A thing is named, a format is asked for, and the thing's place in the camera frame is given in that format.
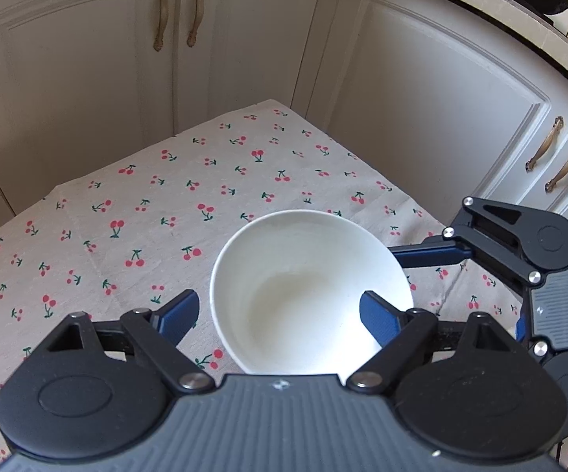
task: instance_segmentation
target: metal bolt head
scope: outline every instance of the metal bolt head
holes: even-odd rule
[[[542,275],[540,275],[539,271],[532,271],[529,273],[529,282],[532,284],[539,284],[540,280],[542,279]]]
[[[537,357],[543,357],[546,355],[547,351],[548,345],[543,340],[538,340],[538,342],[535,343],[535,346],[533,346],[533,353]]]
[[[210,385],[211,378],[204,372],[188,372],[179,378],[179,385],[188,390],[201,390]]]
[[[382,384],[382,376],[373,371],[358,371],[352,374],[350,381],[360,388],[374,388]]]

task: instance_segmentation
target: white bowl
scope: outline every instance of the white bowl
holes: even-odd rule
[[[367,289],[398,309],[413,307],[398,261],[373,234],[327,212],[280,211],[223,247],[210,308],[245,372],[336,373],[345,381],[380,349],[360,321]]]

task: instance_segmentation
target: cabinet handle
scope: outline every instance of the cabinet handle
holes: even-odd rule
[[[555,186],[557,186],[557,183],[560,182],[567,173],[568,161],[563,165],[562,169],[556,173],[555,177],[544,185],[544,190],[546,191],[546,193],[552,192],[555,189]]]
[[[527,161],[526,164],[524,165],[524,168],[526,169],[527,172],[533,170],[533,167],[535,167],[535,163],[544,155],[544,153],[548,150],[551,144],[555,141],[555,138],[559,134],[560,129],[562,129],[562,127],[563,127],[563,117],[558,116],[555,118],[555,122],[553,123],[551,131],[546,136],[546,138],[544,138],[544,141],[542,142],[542,145],[540,145],[538,151],[534,154],[533,158]]]
[[[157,25],[157,36],[153,42],[153,48],[156,52],[164,46],[164,31],[168,24],[168,0],[159,0],[159,24]]]
[[[203,0],[196,0],[195,4],[195,20],[192,23],[192,30],[188,34],[188,47],[192,48],[197,43],[197,30],[199,30],[199,25],[203,20]]]

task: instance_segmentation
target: tablecloth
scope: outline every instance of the tablecloth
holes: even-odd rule
[[[210,317],[212,266],[247,222],[300,208],[348,218],[387,246],[443,228],[280,103],[230,112],[56,187],[0,228],[0,386],[69,312],[117,319],[186,288],[201,309],[179,349],[217,381],[239,372]],[[516,298],[471,261],[406,274],[415,305],[442,319],[485,310],[510,328],[518,318]],[[0,460],[8,454],[0,435]]]

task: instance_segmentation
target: brass cabinet handle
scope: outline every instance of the brass cabinet handle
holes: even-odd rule
[[[197,43],[197,30],[199,30],[199,25],[203,20],[203,0],[196,0],[195,5],[195,20],[192,23],[192,30],[188,34],[188,47],[192,48]]]
[[[533,170],[533,167],[535,167],[535,163],[544,155],[544,153],[548,150],[551,144],[555,141],[555,138],[557,137],[557,134],[559,134],[560,129],[562,129],[562,127],[563,127],[563,117],[558,116],[555,118],[555,122],[553,123],[551,131],[546,136],[546,138],[544,138],[544,141],[542,142],[542,145],[540,145],[538,151],[534,154],[533,158],[527,161],[526,164],[524,165],[524,168],[526,169],[527,172]]]
[[[155,42],[153,42],[153,48],[156,52],[161,50],[164,46],[164,31],[166,30],[167,24],[168,0],[159,0],[159,24],[157,25],[157,35],[155,37]]]
[[[556,173],[555,177],[544,185],[544,190],[546,190],[546,193],[552,192],[555,189],[555,186],[557,186],[557,183],[560,182],[567,173],[568,161],[563,165],[561,170]]]

